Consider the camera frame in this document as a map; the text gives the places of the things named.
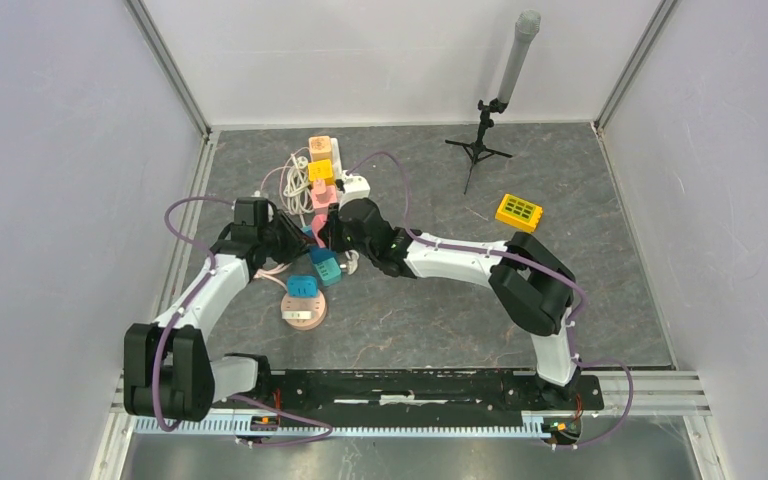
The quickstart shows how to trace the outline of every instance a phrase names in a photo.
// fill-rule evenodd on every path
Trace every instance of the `round power strip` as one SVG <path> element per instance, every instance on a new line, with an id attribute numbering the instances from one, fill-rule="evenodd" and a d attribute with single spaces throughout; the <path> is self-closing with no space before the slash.
<path id="1" fill-rule="evenodd" d="M 313 298 L 291 297 L 286 294 L 281 300 L 281 318 L 296 330 L 316 328 L 322 320 L 325 320 L 327 312 L 328 306 L 325 304 L 325 295 L 322 291 Z"/>

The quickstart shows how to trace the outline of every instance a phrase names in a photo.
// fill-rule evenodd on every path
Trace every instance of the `white wall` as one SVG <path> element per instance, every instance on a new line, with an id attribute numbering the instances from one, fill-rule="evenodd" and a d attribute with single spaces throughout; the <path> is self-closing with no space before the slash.
<path id="1" fill-rule="evenodd" d="M 198 147 L 121 2 L 0 1 L 0 479 L 89 474 Z"/>
<path id="2" fill-rule="evenodd" d="M 477 121 L 513 25 L 541 31 L 502 121 L 592 120 L 658 0 L 145 0 L 214 125 Z"/>
<path id="3" fill-rule="evenodd" d="M 734 478 L 768 478 L 768 2 L 680 2 L 612 122 L 678 358 Z"/>

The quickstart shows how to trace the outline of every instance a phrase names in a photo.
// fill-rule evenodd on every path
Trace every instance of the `tripod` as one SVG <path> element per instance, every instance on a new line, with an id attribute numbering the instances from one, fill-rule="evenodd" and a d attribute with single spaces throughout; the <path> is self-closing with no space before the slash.
<path id="1" fill-rule="evenodd" d="M 502 103 L 498 98 L 493 99 L 490 103 L 485 104 L 484 100 L 478 101 L 478 110 L 481 111 L 481 116 L 478 122 L 478 137 L 472 143 L 455 142 L 453 140 L 446 140 L 449 145 L 459 145 L 463 147 L 466 155 L 469 157 L 469 174 L 466 177 L 466 185 L 464 185 L 464 195 L 469 188 L 469 180 L 472 178 L 472 169 L 475 168 L 481 161 L 487 160 L 493 155 L 499 155 L 500 157 L 511 158 L 513 155 L 492 148 L 487 148 L 484 145 L 484 134 L 488 128 L 493 128 L 495 122 L 490 118 L 491 113 L 502 113 L 505 108 L 508 107 L 507 103 Z"/>

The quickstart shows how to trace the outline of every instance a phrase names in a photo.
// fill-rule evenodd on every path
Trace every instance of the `microphone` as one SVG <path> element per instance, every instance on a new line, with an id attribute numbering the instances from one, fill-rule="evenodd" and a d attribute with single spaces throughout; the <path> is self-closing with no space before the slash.
<path id="1" fill-rule="evenodd" d="M 511 101 L 511 94 L 514 93 L 519 72 L 522 70 L 522 63 L 525 61 L 525 54 L 528 53 L 528 47 L 531 41 L 540 31 L 540 12 L 527 10 L 523 12 L 516 25 L 514 25 L 514 44 L 511 45 L 511 54 L 508 56 L 508 65 L 505 67 L 505 75 L 502 77 L 502 84 L 499 86 L 499 95 L 496 99 L 501 103 L 501 110 L 504 111 Z"/>

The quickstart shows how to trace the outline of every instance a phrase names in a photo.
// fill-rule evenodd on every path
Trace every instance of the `yellow block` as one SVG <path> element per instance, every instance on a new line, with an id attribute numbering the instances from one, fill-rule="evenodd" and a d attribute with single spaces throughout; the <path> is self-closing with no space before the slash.
<path id="1" fill-rule="evenodd" d="M 523 230 L 528 233 L 537 229 L 537 223 L 543 216 L 543 207 L 515 197 L 510 193 L 505 194 L 502 203 L 496 210 L 496 220 Z"/>
<path id="2" fill-rule="evenodd" d="M 310 149 L 310 160 L 331 159 L 331 137 L 325 135 L 321 137 L 310 137 L 307 140 L 307 146 Z"/>
<path id="3" fill-rule="evenodd" d="M 331 159 L 310 162 L 307 166 L 310 184 L 317 180 L 323 180 L 326 185 L 334 185 L 334 170 L 331 168 Z"/>

